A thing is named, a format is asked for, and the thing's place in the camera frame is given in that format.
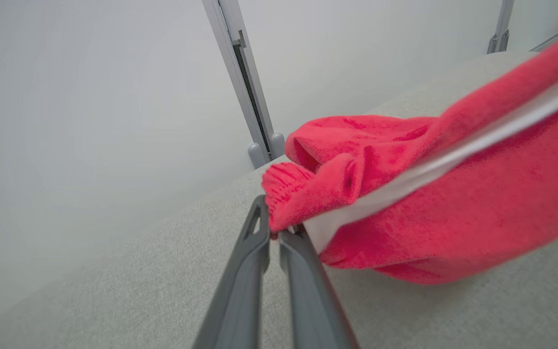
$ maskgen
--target white trim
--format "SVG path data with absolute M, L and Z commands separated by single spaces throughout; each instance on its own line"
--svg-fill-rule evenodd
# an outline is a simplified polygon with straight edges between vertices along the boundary
M 467 157 L 532 126 L 558 111 L 558 83 L 525 105 L 493 122 L 471 137 L 410 167 L 386 185 L 354 204 L 325 212 L 304 221 L 316 248 L 323 251 L 342 225 L 358 221 L 405 198 L 458 166 Z

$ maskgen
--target red garment with white stripe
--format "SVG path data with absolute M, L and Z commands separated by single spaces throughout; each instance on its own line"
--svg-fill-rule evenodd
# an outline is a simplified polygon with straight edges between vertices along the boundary
M 558 43 L 440 117 L 337 116 L 304 124 L 286 141 L 295 163 L 263 175 L 270 228 L 354 204 L 557 83 Z M 324 263 L 421 284 L 458 280 L 549 243 L 558 238 L 558 111 L 331 236 Z

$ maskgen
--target ribbed cuff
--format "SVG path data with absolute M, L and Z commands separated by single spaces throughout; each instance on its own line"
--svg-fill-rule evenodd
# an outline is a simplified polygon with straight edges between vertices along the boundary
M 278 163 L 270 166 L 262 175 L 262 188 L 266 192 L 268 225 L 273 232 L 285 229 L 296 222 L 290 222 L 294 212 L 286 210 L 294 195 L 306 186 L 314 174 L 295 163 Z

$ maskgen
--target white wall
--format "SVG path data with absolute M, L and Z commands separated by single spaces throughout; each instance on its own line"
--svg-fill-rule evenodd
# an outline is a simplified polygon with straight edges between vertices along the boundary
M 501 0 L 239 0 L 275 132 L 371 110 L 487 51 Z
M 201 0 L 0 0 L 0 313 L 252 170 Z
M 558 0 L 514 0 L 507 51 L 529 51 L 558 33 Z

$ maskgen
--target red garment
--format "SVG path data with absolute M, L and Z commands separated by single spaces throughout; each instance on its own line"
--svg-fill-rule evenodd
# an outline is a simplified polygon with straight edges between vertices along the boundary
M 304 124 L 285 146 L 296 164 L 273 165 L 263 175 L 270 228 L 278 231 L 354 203 L 555 82 L 558 43 L 440 117 L 337 116 Z M 472 155 L 392 206 L 344 225 L 320 258 L 332 267 L 372 268 L 436 284 L 557 237 L 558 112 Z

